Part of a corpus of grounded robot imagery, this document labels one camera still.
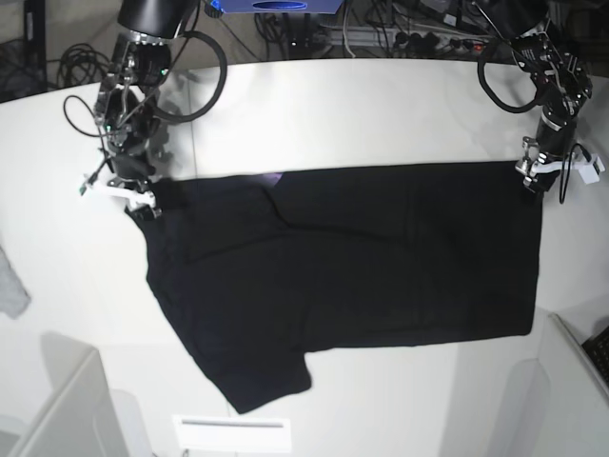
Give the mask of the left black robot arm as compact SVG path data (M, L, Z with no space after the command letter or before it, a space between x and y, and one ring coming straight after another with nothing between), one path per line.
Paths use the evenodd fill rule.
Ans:
M576 140L580 110L592 96L592 82L560 28L551 21L546 1L475 1L473 5L496 33L477 62L482 90L508 113L541 108L536 134L522 139L523 156L516 170L534 193L545 193L558 183L563 202L571 172L593 164L589 151ZM533 99L524 105L507 104L486 80L485 67L501 45L511 50L516 65L536 88Z

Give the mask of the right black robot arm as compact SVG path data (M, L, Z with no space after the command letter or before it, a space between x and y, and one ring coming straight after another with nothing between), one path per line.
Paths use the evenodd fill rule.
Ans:
M91 178L88 187L124 200L133 216L161 214L151 189L158 172L148 152L161 125L154 110L173 66L171 42L199 11L198 1L124 1L119 9L121 31L93 106L113 177L103 186Z

